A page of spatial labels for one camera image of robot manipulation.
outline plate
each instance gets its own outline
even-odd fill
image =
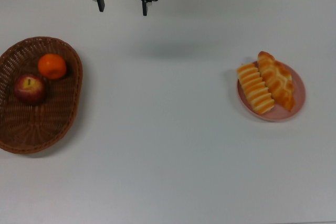
[[[258,67],[258,63],[255,61],[253,64]],[[265,114],[259,115],[256,112],[253,111],[252,107],[250,104],[248,104],[245,94],[243,92],[243,89],[239,83],[239,80],[237,80],[237,93],[238,97],[243,104],[243,106],[247,109],[248,112],[253,114],[254,116],[269,121],[269,122],[281,122],[281,121],[286,121],[294,117],[299,111],[302,109],[303,104],[305,103],[306,100],[306,89],[305,85],[303,84],[303,81],[301,77],[296,73],[290,66],[285,65],[287,70],[291,73],[292,75],[292,82],[294,85],[294,99],[296,104],[294,105],[293,109],[289,112],[287,111],[284,107],[280,106],[278,103],[275,103],[274,107],[269,111],[266,112]]]

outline table surface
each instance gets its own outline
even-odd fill
[[[28,37],[83,63],[77,118],[0,151],[1,223],[336,221],[336,1],[0,0],[0,51]],[[302,77],[297,117],[261,121],[235,69],[268,51]]]

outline apple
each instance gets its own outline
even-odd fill
[[[44,80],[34,74],[20,76],[14,85],[14,95],[27,105],[38,105],[46,98],[47,88]]]

